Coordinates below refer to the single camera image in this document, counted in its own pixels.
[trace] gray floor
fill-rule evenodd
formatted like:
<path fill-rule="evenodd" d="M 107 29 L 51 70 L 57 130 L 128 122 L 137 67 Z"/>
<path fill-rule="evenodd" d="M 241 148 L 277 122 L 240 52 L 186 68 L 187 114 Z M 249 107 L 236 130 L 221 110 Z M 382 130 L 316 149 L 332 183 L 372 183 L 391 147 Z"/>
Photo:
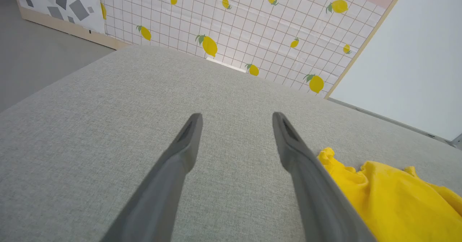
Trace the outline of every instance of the gray floor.
<path fill-rule="evenodd" d="M 0 0 L 0 112 L 114 50 L 23 20 Z"/>

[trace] gray table surface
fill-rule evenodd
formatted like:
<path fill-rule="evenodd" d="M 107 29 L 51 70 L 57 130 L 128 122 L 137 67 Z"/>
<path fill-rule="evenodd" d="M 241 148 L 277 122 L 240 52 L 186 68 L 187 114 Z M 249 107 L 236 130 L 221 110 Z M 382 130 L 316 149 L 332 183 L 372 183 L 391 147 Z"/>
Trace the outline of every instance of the gray table surface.
<path fill-rule="evenodd" d="M 202 112 L 172 241 L 303 241 L 271 115 L 318 153 L 359 167 L 414 165 L 462 193 L 462 151 L 205 59 L 111 53 L 0 114 L 0 240 L 98 241 L 183 123 Z"/>

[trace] grid pattern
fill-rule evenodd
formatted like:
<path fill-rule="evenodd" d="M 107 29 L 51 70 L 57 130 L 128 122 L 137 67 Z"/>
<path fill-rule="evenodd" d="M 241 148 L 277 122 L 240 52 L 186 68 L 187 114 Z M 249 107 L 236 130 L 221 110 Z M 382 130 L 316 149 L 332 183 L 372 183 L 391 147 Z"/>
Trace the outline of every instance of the grid pattern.
<path fill-rule="evenodd" d="M 345 0 L 348 11 L 326 13 L 335 0 L 102 0 L 107 10 L 106 33 L 130 44 L 164 46 L 207 57 L 195 41 L 207 35 L 218 47 L 214 59 L 244 68 L 251 63 L 265 78 L 299 91 L 324 97 L 385 12 L 365 0 Z M 143 25 L 151 41 L 136 30 Z M 295 48 L 290 44 L 295 38 Z M 350 45 L 350 54 L 343 47 Z M 303 77 L 324 81 L 319 94 Z"/>

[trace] white wall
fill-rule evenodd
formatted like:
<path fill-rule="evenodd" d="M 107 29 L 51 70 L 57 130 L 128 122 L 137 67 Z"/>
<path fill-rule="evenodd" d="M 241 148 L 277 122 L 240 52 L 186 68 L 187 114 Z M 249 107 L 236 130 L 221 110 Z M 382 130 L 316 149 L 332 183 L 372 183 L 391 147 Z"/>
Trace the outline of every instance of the white wall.
<path fill-rule="evenodd" d="M 398 0 L 330 97 L 455 139 L 462 133 L 462 0 Z"/>

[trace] wooden board edge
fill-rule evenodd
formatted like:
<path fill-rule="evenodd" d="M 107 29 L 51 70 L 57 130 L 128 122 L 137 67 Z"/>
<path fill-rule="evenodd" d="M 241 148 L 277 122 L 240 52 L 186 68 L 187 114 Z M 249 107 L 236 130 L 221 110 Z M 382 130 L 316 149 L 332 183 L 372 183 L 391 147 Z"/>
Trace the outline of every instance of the wooden board edge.
<path fill-rule="evenodd" d="M 393 0 L 390 4 L 390 6 L 388 7 L 387 10 L 385 10 L 385 13 L 383 14 L 383 16 L 379 19 L 377 25 L 374 27 L 374 29 L 372 30 L 372 32 L 369 34 L 369 36 L 367 37 L 366 41 L 364 42 L 364 44 L 361 46 L 361 48 L 359 48 L 358 52 L 356 53 L 356 55 L 353 57 L 353 59 L 350 61 L 350 63 L 348 64 L 348 66 L 346 66 L 345 70 L 343 71 L 343 73 L 340 75 L 340 77 L 337 79 L 337 81 L 335 82 L 335 84 L 332 86 L 332 88 L 330 88 L 329 92 L 326 94 L 326 96 L 324 97 L 324 99 L 328 99 L 328 97 L 330 97 L 330 94 L 332 94 L 332 92 L 334 91 L 334 89 L 337 87 L 337 85 L 339 84 L 340 81 L 342 81 L 343 77 L 345 76 L 345 74 L 348 72 L 348 70 L 351 68 L 351 66 L 353 65 L 353 63 L 355 63 L 356 59 L 358 59 L 358 57 L 361 55 L 361 53 L 363 52 L 364 48 L 366 48 L 367 44 L 369 43 L 369 41 L 371 41 L 371 38 L 374 36 L 374 34 L 377 32 L 377 30 L 380 28 L 380 26 L 382 25 L 382 23 L 384 22 L 384 20 L 387 18 L 388 14 L 390 13 L 390 11 L 395 7 L 395 4 L 396 2 L 398 2 L 398 0 Z"/>
<path fill-rule="evenodd" d="M 30 22 L 34 22 L 40 25 L 44 25 L 48 28 L 52 28 L 70 35 L 74 35 L 79 38 L 106 46 L 115 50 L 119 50 L 123 47 L 130 46 L 130 44 L 117 40 L 108 35 L 103 35 L 98 32 L 90 31 L 80 25 L 76 25 L 69 21 L 61 20 L 55 17 L 36 12 L 34 10 L 22 7 L 18 0 L 18 7 L 21 13 L 21 17 Z"/>

